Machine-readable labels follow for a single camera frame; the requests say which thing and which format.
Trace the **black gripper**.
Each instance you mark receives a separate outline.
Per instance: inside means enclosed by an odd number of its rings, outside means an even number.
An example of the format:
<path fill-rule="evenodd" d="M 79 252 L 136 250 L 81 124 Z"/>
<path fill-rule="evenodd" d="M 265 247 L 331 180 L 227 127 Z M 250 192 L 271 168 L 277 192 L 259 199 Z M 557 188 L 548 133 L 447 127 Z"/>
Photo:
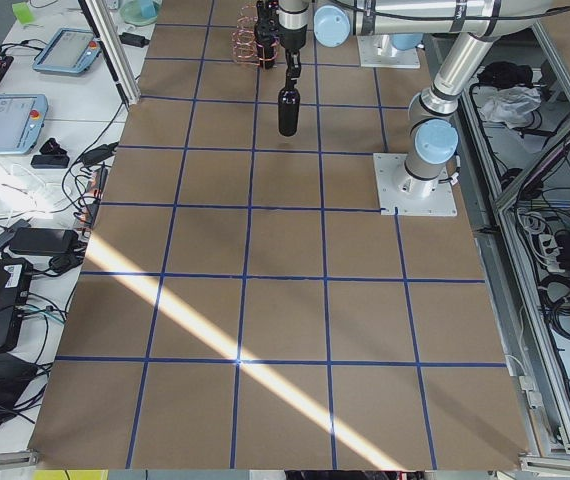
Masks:
<path fill-rule="evenodd" d="M 278 1 L 279 42 L 285 49 L 285 89 L 294 91 L 301 74 L 300 50 L 307 40 L 309 5 L 307 0 Z"/>

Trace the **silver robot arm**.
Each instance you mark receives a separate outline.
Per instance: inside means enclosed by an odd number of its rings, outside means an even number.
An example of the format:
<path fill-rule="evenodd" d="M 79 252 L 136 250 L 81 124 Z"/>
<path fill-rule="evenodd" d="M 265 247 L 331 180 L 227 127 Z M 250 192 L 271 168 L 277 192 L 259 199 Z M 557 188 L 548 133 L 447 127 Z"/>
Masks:
<path fill-rule="evenodd" d="M 459 137 L 450 124 L 459 97 L 492 45 L 501 37 L 529 28 L 538 20 L 568 12 L 550 1 L 281 1 L 278 39 L 285 50 L 286 81 L 278 97 L 278 129 L 290 137 L 298 128 L 300 50 L 307 31 L 326 47 L 349 36 L 453 34 L 456 37 L 431 85 L 409 106 L 412 146 L 393 175 L 395 189 L 408 198 L 426 198 L 436 189 Z"/>

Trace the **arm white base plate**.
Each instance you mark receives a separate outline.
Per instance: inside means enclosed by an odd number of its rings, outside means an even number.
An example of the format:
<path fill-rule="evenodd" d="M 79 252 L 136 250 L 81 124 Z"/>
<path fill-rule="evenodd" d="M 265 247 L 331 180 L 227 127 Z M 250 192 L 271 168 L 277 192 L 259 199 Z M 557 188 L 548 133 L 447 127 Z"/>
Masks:
<path fill-rule="evenodd" d="M 421 34 L 387 34 L 358 38 L 360 64 L 370 68 L 419 69 Z"/>
<path fill-rule="evenodd" d="M 439 176 L 418 180 L 405 168 L 404 153 L 373 155 L 379 210 L 382 215 L 456 217 L 457 207 L 445 165 Z"/>

